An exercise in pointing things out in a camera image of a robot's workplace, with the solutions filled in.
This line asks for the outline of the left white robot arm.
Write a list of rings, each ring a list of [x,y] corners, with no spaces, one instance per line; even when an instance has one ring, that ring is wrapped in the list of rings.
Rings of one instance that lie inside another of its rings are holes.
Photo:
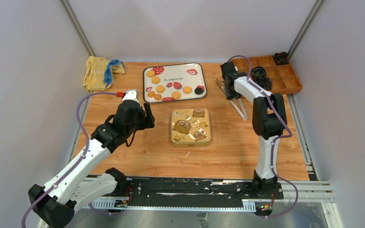
[[[43,186],[34,184],[28,190],[34,211],[49,227],[64,228],[74,215],[97,198],[126,192],[126,176],[115,168],[83,184],[87,175],[119,146],[131,144],[137,131],[154,128],[154,116],[148,103],[124,100],[115,115],[110,115],[92,133],[80,153],[54,178]]]

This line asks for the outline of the white strawberry tray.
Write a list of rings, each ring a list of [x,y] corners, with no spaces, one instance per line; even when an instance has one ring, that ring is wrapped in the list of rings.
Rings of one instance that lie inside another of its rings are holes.
[[[146,75],[149,70],[160,77],[159,83],[152,83],[152,77]],[[204,90],[202,95],[195,94],[197,87]],[[143,89],[145,102],[152,104],[202,99],[208,92],[199,63],[147,67],[143,71]]]

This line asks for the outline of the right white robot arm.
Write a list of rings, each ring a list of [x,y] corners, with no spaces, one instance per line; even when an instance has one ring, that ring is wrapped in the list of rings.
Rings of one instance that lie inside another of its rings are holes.
[[[252,103],[252,128],[259,137],[259,160],[251,188],[256,197],[265,198],[278,187],[276,153],[287,127],[283,96],[257,85],[247,74],[238,72],[231,61],[221,65],[221,74],[227,100],[245,97]]]

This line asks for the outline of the metal tongs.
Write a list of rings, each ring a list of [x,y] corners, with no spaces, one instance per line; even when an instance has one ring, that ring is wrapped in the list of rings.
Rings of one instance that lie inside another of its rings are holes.
[[[224,82],[221,79],[216,79],[215,80],[215,83],[216,83],[216,86],[222,91],[222,93],[227,98],[227,95],[225,93],[225,88],[224,88]],[[243,105],[243,102],[242,102],[241,98],[232,99],[232,100],[228,100],[228,101],[234,107],[234,109],[238,112],[238,114],[240,115],[240,117],[244,121],[247,121],[249,117],[248,117],[247,112],[246,112],[246,110],[244,108],[244,105]]]

